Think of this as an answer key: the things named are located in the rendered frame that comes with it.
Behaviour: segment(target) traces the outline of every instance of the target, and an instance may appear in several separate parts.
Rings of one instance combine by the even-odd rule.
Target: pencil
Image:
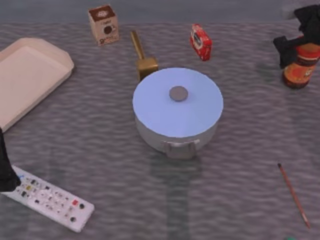
[[[278,167],[279,167],[279,169],[280,169],[280,171],[282,173],[282,176],[283,176],[283,178],[285,180],[286,185],[288,186],[288,188],[290,190],[290,193],[291,193],[291,195],[293,197],[293,200],[294,200],[296,206],[298,207],[298,209],[300,211],[300,214],[301,214],[301,216],[303,218],[303,221],[304,221],[305,225],[308,227],[308,229],[310,229],[310,224],[309,224],[309,221],[307,219],[307,216],[306,216],[306,214],[305,214],[305,212],[304,212],[304,210],[303,210],[303,208],[302,208],[302,206],[301,206],[301,204],[299,202],[299,199],[298,199],[298,197],[297,197],[297,195],[296,195],[296,193],[294,191],[294,188],[292,187],[292,185],[291,185],[291,183],[290,183],[290,181],[288,179],[288,176],[287,176],[284,168],[282,167],[282,165],[280,163],[278,163]]]

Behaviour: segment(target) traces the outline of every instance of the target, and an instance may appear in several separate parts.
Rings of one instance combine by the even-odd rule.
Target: beige tray
[[[0,127],[5,132],[72,73],[69,54],[39,38],[21,38],[0,52]]]

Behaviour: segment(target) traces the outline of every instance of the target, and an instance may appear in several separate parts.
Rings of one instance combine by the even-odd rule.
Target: pot lid
[[[219,120],[223,96],[206,75],[187,68],[165,68],[148,75],[133,94],[137,119],[170,138],[201,134]]]

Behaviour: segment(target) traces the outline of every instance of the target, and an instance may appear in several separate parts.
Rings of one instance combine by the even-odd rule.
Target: jar label
[[[315,69],[313,66],[301,66],[292,63],[284,69],[285,78],[291,83],[303,84],[307,83]]]

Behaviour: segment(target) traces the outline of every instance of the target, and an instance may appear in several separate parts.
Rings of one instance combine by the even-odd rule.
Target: remote control
[[[16,166],[12,166],[21,185],[3,195],[31,208],[51,220],[80,233],[95,206]]]

